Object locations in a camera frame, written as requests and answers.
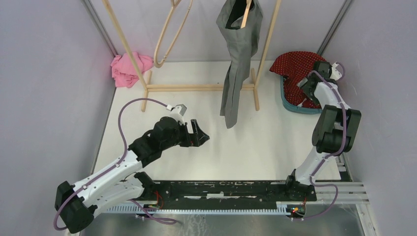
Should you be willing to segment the red polka dot cloth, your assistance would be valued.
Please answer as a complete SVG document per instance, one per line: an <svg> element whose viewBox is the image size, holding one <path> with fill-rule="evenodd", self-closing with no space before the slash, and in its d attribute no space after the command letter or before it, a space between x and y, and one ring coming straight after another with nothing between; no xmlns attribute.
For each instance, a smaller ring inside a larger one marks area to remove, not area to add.
<svg viewBox="0 0 417 236"><path fill-rule="evenodd" d="M308 51L287 52L275 59L269 71L285 78L284 94L290 104L321 109L320 105L314 104L298 87L298 83L313 70L314 63L317 61L325 61L325 59Z"/></svg>

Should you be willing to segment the grey pleated skirt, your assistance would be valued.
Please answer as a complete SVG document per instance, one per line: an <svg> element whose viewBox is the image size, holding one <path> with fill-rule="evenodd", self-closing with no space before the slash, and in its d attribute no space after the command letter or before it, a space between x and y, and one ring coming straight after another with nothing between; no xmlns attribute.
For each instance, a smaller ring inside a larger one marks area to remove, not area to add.
<svg viewBox="0 0 417 236"><path fill-rule="evenodd" d="M216 24L226 41L231 63L225 76L220 115L225 118L228 129L238 120L240 91L243 82L249 78L251 58L258 51L263 11L260 3L253 0L246 20L241 27L245 0L227 0L216 19Z"/></svg>

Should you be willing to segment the wooden clothes hanger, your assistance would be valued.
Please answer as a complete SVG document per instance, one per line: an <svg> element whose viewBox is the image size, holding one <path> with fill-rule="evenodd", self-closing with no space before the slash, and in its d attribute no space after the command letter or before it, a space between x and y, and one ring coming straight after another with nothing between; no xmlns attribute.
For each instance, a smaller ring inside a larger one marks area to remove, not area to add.
<svg viewBox="0 0 417 236"><path fill-rule="evenodd" d="M251 5L252 5L252 0L246 0L245 2L246 2L246 6L245 6L244 13L243 13L242 22L241 22L241 25L240 25L241 29L246 27L248 15L249 15Z"/></svg>

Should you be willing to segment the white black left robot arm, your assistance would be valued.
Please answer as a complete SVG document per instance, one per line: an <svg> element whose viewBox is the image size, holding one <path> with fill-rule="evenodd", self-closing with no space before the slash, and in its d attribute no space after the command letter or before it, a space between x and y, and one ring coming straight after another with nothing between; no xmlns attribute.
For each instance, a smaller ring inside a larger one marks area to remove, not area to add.
<svg viewBox="0 0 417 236"><path fill-rule="evenodd" d="M54 228L75 234L110 206L137 197L151 199L155 193L151 183L136 178L125 184L120 181L159 159L169 148L199 147L210 139L195 119L190 122L192 133L188 132L186 123L162 117L153 129L126 146L122 156L97 173L74 184L62 182L56 191Z"/></svg>

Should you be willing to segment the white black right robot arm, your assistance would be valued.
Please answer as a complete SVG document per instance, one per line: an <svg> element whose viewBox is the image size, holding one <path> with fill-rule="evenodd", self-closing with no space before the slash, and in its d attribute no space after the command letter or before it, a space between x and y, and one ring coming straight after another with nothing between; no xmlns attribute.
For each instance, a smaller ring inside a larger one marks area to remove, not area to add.
<svg viewBox="0 0 417 236"><path fill-rule="evenodd" d="M349 152L354 144L361 112L352 109L342 98L337 81L342 74L337 64L316 61L301 83L304 94L322 112L313 130L313 148L304 162L287 177L284 195L291 201L312 195L318 174L331 158Z"/></svg>

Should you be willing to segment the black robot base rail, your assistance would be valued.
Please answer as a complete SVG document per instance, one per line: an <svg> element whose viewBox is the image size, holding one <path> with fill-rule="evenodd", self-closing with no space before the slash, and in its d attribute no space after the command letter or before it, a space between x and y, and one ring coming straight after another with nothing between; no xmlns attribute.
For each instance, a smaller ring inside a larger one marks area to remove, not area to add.
<svg viewBox="0 0 417 236"><path fill-rule="evenodd" d="M284 181L168 181L147 186L139 203L158 202L163 210L264 210L278 202L314 202L313 186L297 189Z"/></svg>

